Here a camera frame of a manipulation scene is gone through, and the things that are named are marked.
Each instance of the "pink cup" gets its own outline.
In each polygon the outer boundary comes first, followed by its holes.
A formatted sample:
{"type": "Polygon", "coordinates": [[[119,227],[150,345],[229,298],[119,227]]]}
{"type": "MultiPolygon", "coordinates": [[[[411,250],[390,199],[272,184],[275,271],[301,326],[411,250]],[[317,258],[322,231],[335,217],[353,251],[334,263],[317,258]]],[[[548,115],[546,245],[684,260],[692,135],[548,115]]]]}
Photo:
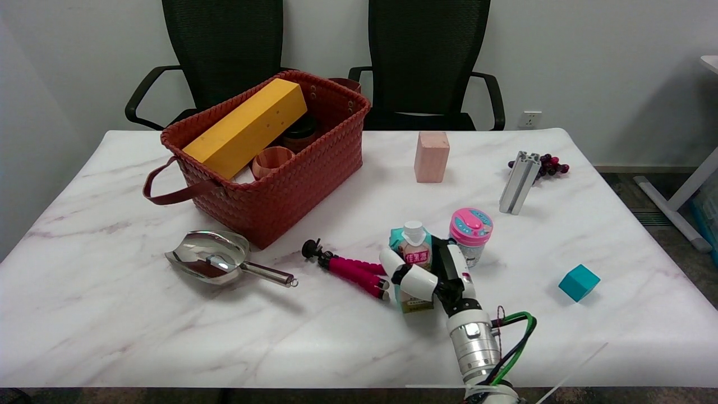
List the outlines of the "pink cup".
{"type": "Polygon", "coordinates": [[[476,265],[481,258],[492,230],[491,218],[478,209],[461,208],[451,216],[449,237],[456,240],[469,268],[476,265]]]}

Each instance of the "pink lid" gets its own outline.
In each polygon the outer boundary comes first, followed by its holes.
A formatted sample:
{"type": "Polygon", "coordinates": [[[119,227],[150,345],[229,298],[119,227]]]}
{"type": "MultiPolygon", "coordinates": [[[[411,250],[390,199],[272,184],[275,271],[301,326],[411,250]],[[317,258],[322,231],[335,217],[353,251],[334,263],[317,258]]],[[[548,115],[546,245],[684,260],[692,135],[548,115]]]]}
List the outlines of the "pink lid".
{"type": "Polygon", "coordinates": [[[467,247],[481,247],[491,237],[493,222],[486,213],[474,208],[461,208],[451,216],[449,235],[467,247]]]}

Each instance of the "chair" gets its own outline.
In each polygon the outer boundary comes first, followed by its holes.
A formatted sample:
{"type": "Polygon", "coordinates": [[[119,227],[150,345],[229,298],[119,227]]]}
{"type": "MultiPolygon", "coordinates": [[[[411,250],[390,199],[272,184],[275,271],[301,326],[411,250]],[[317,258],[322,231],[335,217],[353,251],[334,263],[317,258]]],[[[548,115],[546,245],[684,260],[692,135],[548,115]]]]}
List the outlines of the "chair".
{"type": "Polygon", "coordinates": [[[256,86],[281,68],[282,0],[162,0],[169,40],[179,65],[152,69],[125,107],[129,121],[152,83],[168,70],[181,70],[195,101],[172,123],[256,86]]]}
{"type": "Polygon", "coordinates": [[[373,107],[366,130],[476,130],[461,107],[469,77],[488,87],[492,130],[505,117],[496,77],[474,73],[486,30],[489,0],[369,0],[372,66],[352,68],[359,81],[373,71],[373,107]],[[416,116],[400,113],[433,114],[416,116]]]}

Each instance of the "blue box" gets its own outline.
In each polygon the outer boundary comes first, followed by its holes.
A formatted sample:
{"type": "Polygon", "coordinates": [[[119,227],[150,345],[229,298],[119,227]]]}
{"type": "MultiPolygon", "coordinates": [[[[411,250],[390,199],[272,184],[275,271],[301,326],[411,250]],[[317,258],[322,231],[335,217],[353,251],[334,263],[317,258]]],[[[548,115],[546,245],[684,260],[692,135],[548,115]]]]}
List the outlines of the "blue box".
{"type": "Polygon", "coordinates": [[[578,302],[591,293],[591,290],[598,285],[599,281],[601,281],[601,278],[585,266],[579,265],[566,274],[561,283],[559,283],[559,288],[571,299],[578,302]]]}

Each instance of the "carpet floor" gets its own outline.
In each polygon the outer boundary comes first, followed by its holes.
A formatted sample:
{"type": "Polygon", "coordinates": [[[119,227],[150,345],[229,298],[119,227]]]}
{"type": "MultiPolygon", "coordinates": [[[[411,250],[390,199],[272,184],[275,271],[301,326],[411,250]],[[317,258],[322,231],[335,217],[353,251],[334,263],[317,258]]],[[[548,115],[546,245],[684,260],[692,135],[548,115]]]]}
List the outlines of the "carpet floor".
{"type": "MultiPolygon", "coordinates": [[[[646,229],[686,276],[718,308],[718,270],[707,254],[698,253],[676,228],[660,220],[660,211],[633,182],[637,174],[604,174],[606,182],[637,216],[651,217],[646,229]]],[[[647,175],[664,195],[670,196],[686,175],[647,175]]],[[[689,221],[693,218],[681,212],[689,221]]],[[[519,388],[519,395],[535,403],[548,388],[519,388]]],[[[26,389],[34,404],[213,404],[220,399],[219,389],[145,389],[77,388],[26,389]]],[[[372,390],[232,390],[224,397],[236,404],[458,404],[462,390],[372,389],[372,390]]],[[[20,404],[17,391],[0,389],[0,404],[20,404]]],[[[715,404],[718,389],[685,387],[564,387],[545,404],[715,404]]]]}

